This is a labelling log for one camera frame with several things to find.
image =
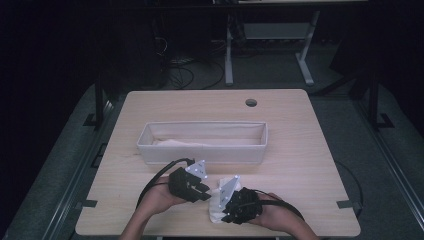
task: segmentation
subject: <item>floor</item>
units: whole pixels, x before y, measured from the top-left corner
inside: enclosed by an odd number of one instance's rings
[[[183,54],[174,58],[181,64],[169,70],[162,90],[178,89],[192,80],[184,89],[301,88],[313,93],[342,77],[328,67],[336,45],[311,47],[307,63],[315,85],[307,87],[294,57],[302,42],[253,42],[251,48],[235,53],[234,85],[229,87],[223,79],[221,44],[214,44],[215,55],[205,61],[191,61]],[[395,127],[372,129],[365,115],[367,96],[353,101],[347,95],[352,83],[310,100],[348,196],[358,206],[362,231],[353,239],[424,239],[422,220],[417,220],[423,212],[424,140],[383,86],[379,113],[386,113]],[[125,94],[106,105],[105,121],[95,131],[84,126],[87,115],[95,112],[94,87],[87,89],[4,240],[117,239],[79,236],[74,226],[124,100]]]

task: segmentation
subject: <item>hand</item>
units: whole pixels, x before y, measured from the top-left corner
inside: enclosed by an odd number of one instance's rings
[[[169,192],[168,180],[169,177],[159,178],[156,185],[146,192],[120,239],[140,239],[150,217],[165,212],[174,205],[186,202]]]
[[[270,196],[258,193],[260,200],[281,199],[274,193]],[[309,225],[290,210],[274,205],[262,206],[262,214],[249,221],[251,224],[259,225],[273,231],[282,231],[293,235],[298,240],[318,239]]]
[[[146,192],[137,209],[149,210],[151,215],[165,212],[170,207],[185,203],[186,200],[172,195],[168,188],[169,177],[160,177],[156,185]]]

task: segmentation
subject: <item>table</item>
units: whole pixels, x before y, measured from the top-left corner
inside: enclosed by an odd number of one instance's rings
[[[247,99],[257,105],[249,107]],[[119,235],[145,184],[163,167],[146,165],[136,142],[145,123],[157,121],[264,121],[268,146],[260,165],[207,165],[205,184],[241,176],[241,185],[274,192],[300,210],[319,236],[356,236],[352,208],[339,209],[348,196],[305,91],[208,90],[145,91],[128,94],[76,225],[80,235]],[[214,224],[208,202],[172,207],[152,217],[146,235],[286,236],[251,224]]]

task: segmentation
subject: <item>black wrist strap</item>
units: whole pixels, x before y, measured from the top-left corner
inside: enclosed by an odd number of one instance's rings
[[[291,205],[290,203],[288,203],[288,202],[286,202],[284,200],[259,200],[259,201],[257,201],[257,204],[259,204],[259,205],[274,205],[274,206],[285,207],[288,210],[290,210],[291,212],[293,212],[294,214],[296,214],[298,217],[300,217],[303,221],[305,221],[305,219],[303,218],[303,216],[300,213],[300,211],[297,210],[297,208],[295,208],[293,205]]]

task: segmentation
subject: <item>round hole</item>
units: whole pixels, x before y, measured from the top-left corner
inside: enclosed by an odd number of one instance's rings
[[[255,107],[256,105],[258,105],[258,102],[255,99],[247,99],[246,100],[246,105],[249,107]]]

